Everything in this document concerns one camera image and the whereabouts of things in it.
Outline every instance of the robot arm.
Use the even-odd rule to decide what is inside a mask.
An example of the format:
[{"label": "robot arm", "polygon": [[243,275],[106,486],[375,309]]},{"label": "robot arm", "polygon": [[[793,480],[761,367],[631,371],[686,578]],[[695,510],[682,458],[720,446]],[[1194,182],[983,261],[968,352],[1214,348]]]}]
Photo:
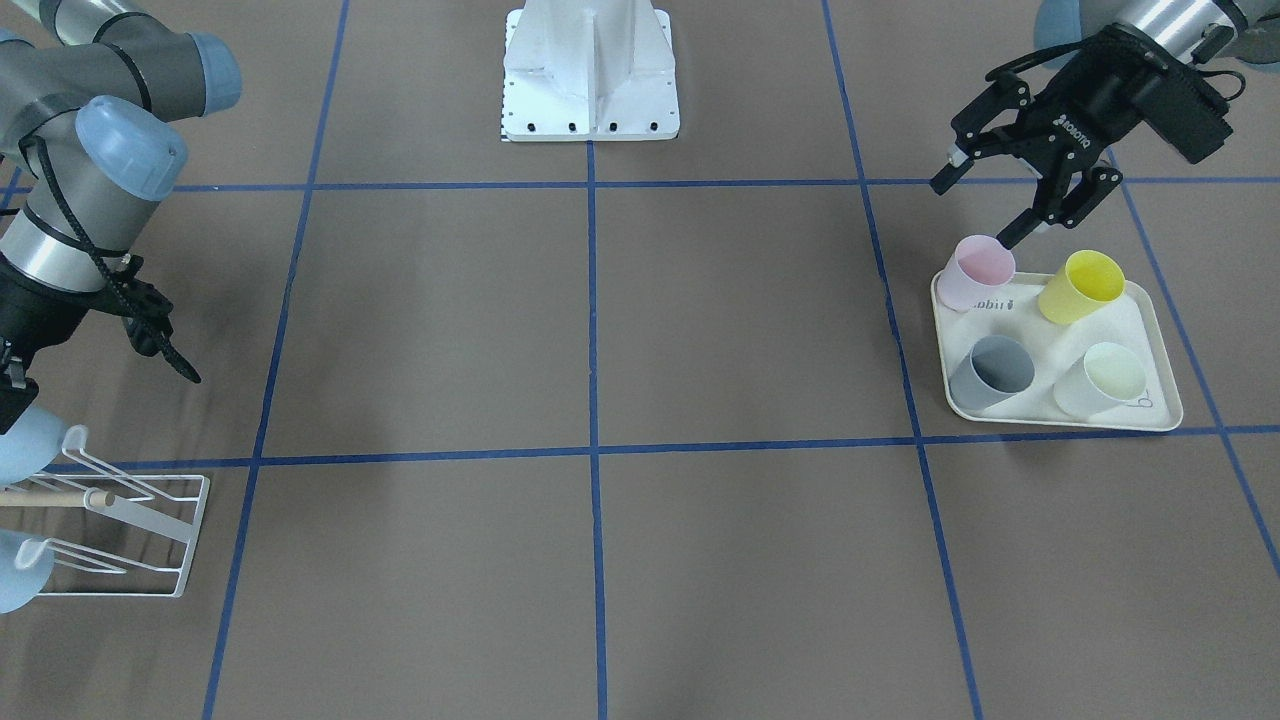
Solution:
[{"label": "robot arm", "polygon": [[200,382],[169,342],[173,305],[136,278],[129,249],[187,160],[165,123],[241,92],[220,40],[170,32],[128,0],[15,3],[64,46],[0,29],[0,155],[38,179],[0,236],[0,433],[38,392],[35,354],[90,310],[124,318],[134,350]]},{"label": "robot arm", "polygon": [[[1277,0],[1047,1],[1042,24],[1046,17],[1068,27],[1074,20],[1080,40],[988,73],[991,86],[951,120],[956,142],[931,186],[942,195],[975,160],[1012,155],[1038,182],[1032,208],[1000,232],[1000,241],[1012,247],[1052,224],[1079,225],[1123,181],[1102,152],[1139,123],[1190,163],[1222,146],[1231,135],[1224,119],[1229,99],[1197,68],[1219,56],[1280,60],[1277,9]],[[1061,70],[1033,96],[1019,73],[1055,63]],[[983,129],[1006,110],[1016,111],[1012,123]]]}]

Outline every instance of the light blue bowl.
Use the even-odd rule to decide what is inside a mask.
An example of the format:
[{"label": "light blue bowl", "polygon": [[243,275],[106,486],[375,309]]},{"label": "light blue bowl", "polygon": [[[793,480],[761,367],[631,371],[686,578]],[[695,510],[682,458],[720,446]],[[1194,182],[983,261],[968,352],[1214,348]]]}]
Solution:
[{"label": "light blue bowl", "polygon": [[0,436],[0,486],[26,480],[63,451],[67,423],[32,405],[9,432]]},{"label": "light blue bowl", "polygon": [[49,582],[49,575],[54,573],[52,548],[45,547],[31,565],[18,566],[22,543],[45,539],[0,529],[0,612],[13,612],[27,605]]}]

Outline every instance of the gray cup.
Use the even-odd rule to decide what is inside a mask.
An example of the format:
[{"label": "gray cup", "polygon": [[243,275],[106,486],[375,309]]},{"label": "gray cup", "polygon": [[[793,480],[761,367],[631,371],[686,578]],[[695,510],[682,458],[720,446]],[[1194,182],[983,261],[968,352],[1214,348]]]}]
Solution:
[{"label": "gray cup", "polygon": [[982,410],[1023,392],[1034,379],[1036,364],[1027,348],[1011,337],[992,334],[974,343],[951,373],[951,400],[965,410]]}]

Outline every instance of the light blue joint cap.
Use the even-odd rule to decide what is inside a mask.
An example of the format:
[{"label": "light blue joint cap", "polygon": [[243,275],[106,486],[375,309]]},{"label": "light blue joint cap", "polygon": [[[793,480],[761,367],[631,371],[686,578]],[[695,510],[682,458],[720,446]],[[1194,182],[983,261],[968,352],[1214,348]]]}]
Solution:
[{"label": "light blue joint cap", "polygon": [[17,41],[17,42],[26,42],[27,45],[31,45],[31,42],[27,42],[26,37],[18,35],[15,32],[13,32],[9,28],[0,27],[0,44],[9,42],[10,40]]},{"label": "light blue joint cap", "polygon": [[90,100],[76,114],[76,135],[111,182],[142,200],[169,197],[187,164],[187,143],[178,131],[119,97]]},{"label": "light blue joint cap", "polygon": [[200,51],[200,64],[205,68],[205,115],[233,108],[244,90],[244,78],[232,49],[207,32],[188,32]]},{"label": "light blue joint cap", "polygon": [[1253,63],[1245,63],[1244,60],[1240,60],[1240,64],[1243,64],[1245,68],[1249,68],[1251,70],[1258,70],[1260,73],[1267,73],[1271,76],[1280,76],[1280,63],[1267,63],[1265,65],[1256,65]]},{"label": "light blue joint cap", "polygon": [[[1036,13],[1036,49],[1079,42],[1084,38],[1080,20],[1080,0],[1044,0]],[[1044,63],[1052,70],[1062,69],[1074,53]]]}]

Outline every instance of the white mounting bracket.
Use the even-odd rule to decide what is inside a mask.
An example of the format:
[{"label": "white mounting bracket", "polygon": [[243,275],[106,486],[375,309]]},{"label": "white mounting bracket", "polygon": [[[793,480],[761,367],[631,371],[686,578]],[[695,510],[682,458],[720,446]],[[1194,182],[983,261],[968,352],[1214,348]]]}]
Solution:
[{"label": "white mounting bracket", "polygon": [[671,140],[671,17],[649,0],[527,0],[507,15],[502,138]]}]

